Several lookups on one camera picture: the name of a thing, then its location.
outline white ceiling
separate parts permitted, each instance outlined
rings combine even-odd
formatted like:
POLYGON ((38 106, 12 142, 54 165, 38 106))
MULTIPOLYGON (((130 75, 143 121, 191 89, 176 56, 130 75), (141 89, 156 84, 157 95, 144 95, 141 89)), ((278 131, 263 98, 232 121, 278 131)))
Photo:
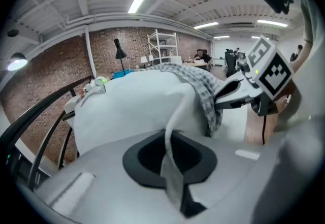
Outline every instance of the white ceiling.
POLYGON ((2 33, 0 52, 2 68, 19 51, 28 55, 42 43, 86 24, 101 22, 101 28, 124 25, 161 24, 179 28, 202 38, 216 35, 264 34, 276 39, 301 25, 299 3, 291 5, 288 15, 276 14, 263 0, 145 0, 138 15, 127 13, 133 0, 17 0, 7 31, 18 27, 15 38, 2 33), (257 25, 257 19, 288 23, 288 28, 257 25), (193 27, 217 21, 219 25, 195 31, 193 27))

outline metal railing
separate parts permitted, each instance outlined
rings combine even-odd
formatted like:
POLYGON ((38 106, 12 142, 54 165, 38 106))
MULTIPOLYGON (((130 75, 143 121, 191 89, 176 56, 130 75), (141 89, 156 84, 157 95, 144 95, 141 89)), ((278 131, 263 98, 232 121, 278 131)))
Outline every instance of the metal railing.
MULTIPOLYGON (((10 153, 13 151, 13 148, 18 141, 18 139, 21 137, 21 135, 25 132, 25 130, 30 126, 31 123, 44 111, 46 110, 51 104, 53 104, 56 100, 58 100, 60 97, 62 97, 67 92, 70 92, 71 95, 74 97, 76 95, 74 91, 74 87, 77 87, 81 83, 84 83, 85 81, 90 81, 93 77, 88 76, 83 79, 77 80, 57 91, 54 93, 48 95, 43 100, 39 101, 37 104, 32 106, 30 109, 28 109, 26 112, 24 112, 13 124, 11 124, 7 130, 3 133, 3 135, 0 138, 0 148, 2 149, 3 153, 1 153, 1 160, 2 162, 6 163, 7 159, 10 156, 10 153)), ((34 190, 35 187, 35 180, 37 177, 37 171, 39 169, 39 165, 42 159, 42 156, 44 154, 45 148, 52 137, 56 127, 62 120, 62 118, 65 116, 65 112, 62 111, 62 113, 59 115, 57 120, 54 122, 52 127, 49 129, 48 133, 44 137, 42 144, 35 156, 34 162, 32 164, 32 167, 29 172, 29 177, 27 181, 27 187, 34 190)), ((63 158, 64 154, 67 148, 67 144, 69 141, 69 137, 71 135, 72 128, 69 129, 69 132, 64 140, 64 143, 62 144, 62 148, 59 155, 59 160, 57 164, 57 168, 62 168, 63 164, 63 158)))

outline table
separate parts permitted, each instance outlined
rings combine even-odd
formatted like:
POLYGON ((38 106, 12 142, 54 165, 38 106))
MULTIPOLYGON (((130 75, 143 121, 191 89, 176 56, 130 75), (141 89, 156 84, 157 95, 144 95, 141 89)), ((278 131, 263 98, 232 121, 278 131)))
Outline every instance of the table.
POLYGON ((192 66, 192 67, 206 67, 208 64, 207 63, 186 62, 186 63, 183 63, 182 65, 184 65, 184 66, 192 66))

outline teal object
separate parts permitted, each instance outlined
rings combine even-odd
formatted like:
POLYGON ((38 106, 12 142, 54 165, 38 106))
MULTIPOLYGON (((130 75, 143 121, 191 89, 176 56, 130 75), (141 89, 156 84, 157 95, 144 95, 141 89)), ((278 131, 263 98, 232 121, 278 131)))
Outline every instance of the teal object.
MULTIPOLYGON (((134 70, 125 70, 125 75, 126 74, 129 74, 131 72, 134 72, 134 70)), ((125 75, 124 75, 124 72, 123 71, 114 72, 113 73, 113 79, 121 78, 121 77, 124 77, 125 75)))

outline white cloth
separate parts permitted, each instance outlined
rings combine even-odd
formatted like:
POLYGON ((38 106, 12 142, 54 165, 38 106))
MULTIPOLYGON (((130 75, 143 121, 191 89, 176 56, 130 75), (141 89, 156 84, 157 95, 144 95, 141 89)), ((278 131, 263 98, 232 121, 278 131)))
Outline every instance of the white cloth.
POLYGON ((92 94, 75 109, 74 132, 80 154, 116 140, 166 128, 184 97, 175 130, 205 135, 207 119, 194 88, 170 72, 129 73, 105 83, 106 93, 92 94))

